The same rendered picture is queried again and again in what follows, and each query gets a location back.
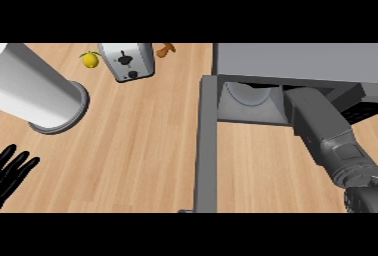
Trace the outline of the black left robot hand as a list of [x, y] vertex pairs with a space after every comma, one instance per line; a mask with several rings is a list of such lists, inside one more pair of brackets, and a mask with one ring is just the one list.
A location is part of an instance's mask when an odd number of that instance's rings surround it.
[[28, 151], [22, 151], [15, 159], [12, 159], [15, 152], [15, 144], [10, 144], [0, 152], [0, 209], [28, 173], [40, 163], [38, 157], [28, 158]]

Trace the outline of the grey microwave door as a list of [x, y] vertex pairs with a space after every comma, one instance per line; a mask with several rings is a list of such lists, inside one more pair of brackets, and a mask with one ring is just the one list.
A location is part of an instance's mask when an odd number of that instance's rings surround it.
[[217, 212], [217, 78], [199, 83], [193, 206], [178, 213]]

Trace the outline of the white microwave turntable plate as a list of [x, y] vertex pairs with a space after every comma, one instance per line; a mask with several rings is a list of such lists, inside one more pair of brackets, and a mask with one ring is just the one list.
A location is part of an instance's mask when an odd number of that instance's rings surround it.
[[270, 96], [270, 88], [254, 88], [238, 82], [227, 82], [226, 87], [235, 100], [245, 106], [261, 105]]

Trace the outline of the white cylinder with grey base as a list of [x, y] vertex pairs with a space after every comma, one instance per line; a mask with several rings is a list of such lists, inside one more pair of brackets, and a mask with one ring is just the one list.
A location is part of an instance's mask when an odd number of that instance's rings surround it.
[[23, 43], [0, 43], [0, 111], [46, 135], [68, 131], [90, 103], [84, 86], [69, 81]]

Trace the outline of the yellow lemon with green leaves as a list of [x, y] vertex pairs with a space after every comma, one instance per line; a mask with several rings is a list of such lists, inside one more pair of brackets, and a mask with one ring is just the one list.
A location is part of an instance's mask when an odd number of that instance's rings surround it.
[[94, 51], [88, 51], [78, 56], [87, 68], [94, 68], [99, 65], [99, 57], [100, 53]]

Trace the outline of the silver toaster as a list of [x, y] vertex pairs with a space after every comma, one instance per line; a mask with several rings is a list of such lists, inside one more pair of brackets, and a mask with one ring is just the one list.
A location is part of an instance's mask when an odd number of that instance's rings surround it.
[[118, 83], [147, 78], [155, 74], [150, 43], [99, 43], [97, 49]]

